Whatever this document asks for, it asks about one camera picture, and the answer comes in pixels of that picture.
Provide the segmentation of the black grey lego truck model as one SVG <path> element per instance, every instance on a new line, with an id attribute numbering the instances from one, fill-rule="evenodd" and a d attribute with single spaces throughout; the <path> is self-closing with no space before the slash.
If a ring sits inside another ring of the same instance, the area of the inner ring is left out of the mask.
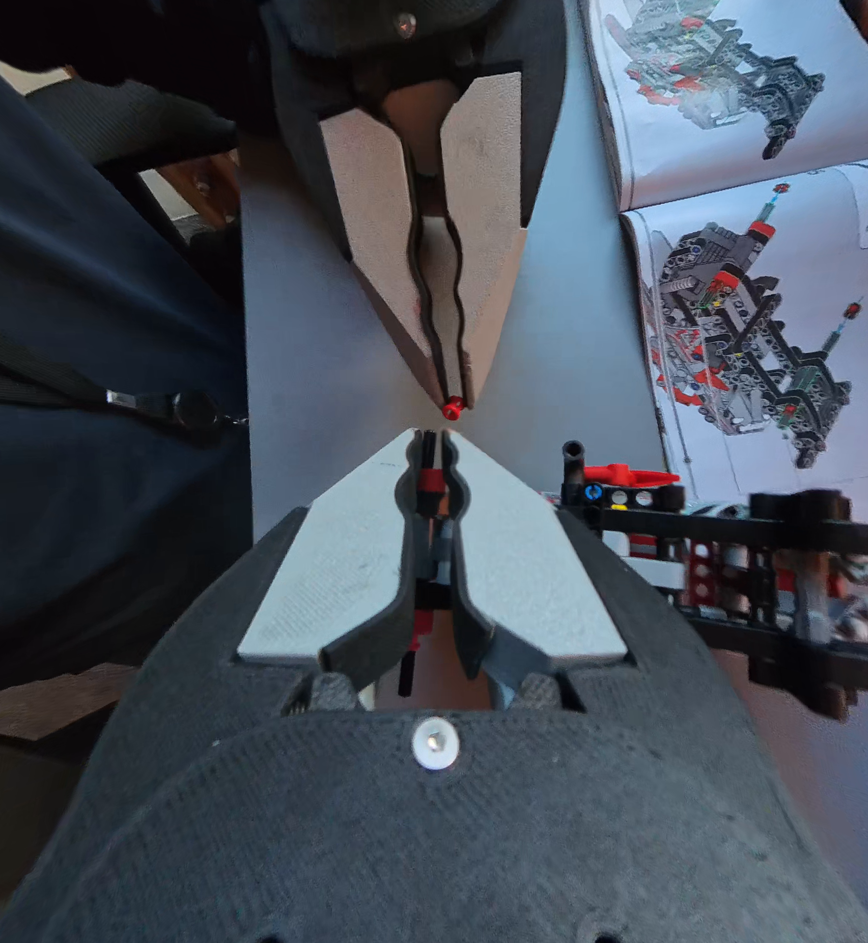
<path id="1" fill-rule="evenodd" d="M 585 465 L 565 442 L 551 499 L 628 656 L 555 676 L 564 706 L 642 715 L 646 704 L 691 714 L 708 704 L 707 649 L 747 656 L 751 682 L 843 722 L 868 691 L 868 525 L 835 489 L 750 496 L 748 504 L 686 508 L 675 475 Z M 440 500 L 436 579 L 422 608 L 451 611 L 450 496 Z"/>

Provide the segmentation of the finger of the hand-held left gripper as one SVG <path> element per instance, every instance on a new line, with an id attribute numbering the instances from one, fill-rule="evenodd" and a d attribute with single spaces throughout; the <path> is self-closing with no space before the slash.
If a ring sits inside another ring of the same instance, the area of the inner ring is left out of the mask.
<path id="1" fill-rule="evenodd" d="M 486 384 L 521 265 L 521 73 L 475 78 L 440 127 L 446 220 L 458 246 L 454 298 L 463 400 Z"/>
<path id="2" fill-rule="evenodd" d="M 361 108 L 321 121 L 351 267 L 416 382 L 436 407 L 446 375 L 417 265 L 411 161 L 398 131 Z"/>

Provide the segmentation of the black lego axle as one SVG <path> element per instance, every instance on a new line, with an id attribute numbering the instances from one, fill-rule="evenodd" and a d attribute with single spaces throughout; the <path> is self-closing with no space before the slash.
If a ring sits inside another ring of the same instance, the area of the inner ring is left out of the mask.
<path id="1" fill-rule="evenodd" d="M 434 431 L 424 432 L 419 469 L 435 467 L 436 441 L 437 436 Z M 437 495 L 418 495 L 416 491 L 416 513 L 414 521 L 414 536 L 416 540 L 414 633 L 408 650 L 401 659 L 397 689 L 398 695 L 403 699 L 410 697 L 414 691 L 414 674 L 420 637 L 428 635 L 433 628 L 433 611 L 422 608 L 420 604 L 428 599 L 428 590 L 425 587 L 436 579 L 437 562 L 433 556 L 433 543 L 441 499 L 442 496 L 439 497 Z"/>

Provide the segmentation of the black office chair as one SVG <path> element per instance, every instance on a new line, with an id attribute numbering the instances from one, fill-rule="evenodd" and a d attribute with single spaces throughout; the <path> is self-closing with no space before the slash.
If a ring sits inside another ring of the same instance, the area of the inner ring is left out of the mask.
<path id="1" fill-rule="evenodd" d="M 235 123 L 212 109 L 133 80 L 104 86 L 69 78 L 28 93 L 26 102 L 104 173 L 159 169 L 238 145 Z"/>

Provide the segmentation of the person's left forearm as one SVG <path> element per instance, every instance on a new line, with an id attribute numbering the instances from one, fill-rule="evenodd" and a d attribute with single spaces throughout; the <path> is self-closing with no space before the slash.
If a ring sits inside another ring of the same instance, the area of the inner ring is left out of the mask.
<path id="1" fill-rule="evenodd" d="M 257 2 L 235 1 L 0 1 L 0 60 L 196 100 L 265 84 L 270 68 Z"/>

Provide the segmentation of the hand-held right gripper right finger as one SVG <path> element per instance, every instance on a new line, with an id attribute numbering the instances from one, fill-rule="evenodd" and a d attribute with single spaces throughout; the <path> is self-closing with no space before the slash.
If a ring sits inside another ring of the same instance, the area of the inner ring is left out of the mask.
<path id="1" fill-rule="evenodd" d="M 522 681 L 622 662 L 628 646 L 554 506 L 461 434 L 441 442 L 467 676 Z"/>

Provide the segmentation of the person's left hand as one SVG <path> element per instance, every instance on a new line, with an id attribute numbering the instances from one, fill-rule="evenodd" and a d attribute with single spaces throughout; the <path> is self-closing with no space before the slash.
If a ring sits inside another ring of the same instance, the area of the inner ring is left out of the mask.
<path id="1" fill-rule="evenodd" d="M 458 97 L 457 86 L 445 78 L 392 89 L 384 97 L 383 112 L 408 147 L 418 174 L 440 173 L 440 127 Z"/>

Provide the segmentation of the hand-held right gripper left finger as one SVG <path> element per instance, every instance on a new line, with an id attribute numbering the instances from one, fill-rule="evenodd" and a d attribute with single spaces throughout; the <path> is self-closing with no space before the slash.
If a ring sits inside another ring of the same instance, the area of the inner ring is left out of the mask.
<path id="1" fill-rule="evenodd" d="M 307 508 L 237 656 L 318 667 L 360 691 L 414 637 L 420 431 L 406 429 Z"/>

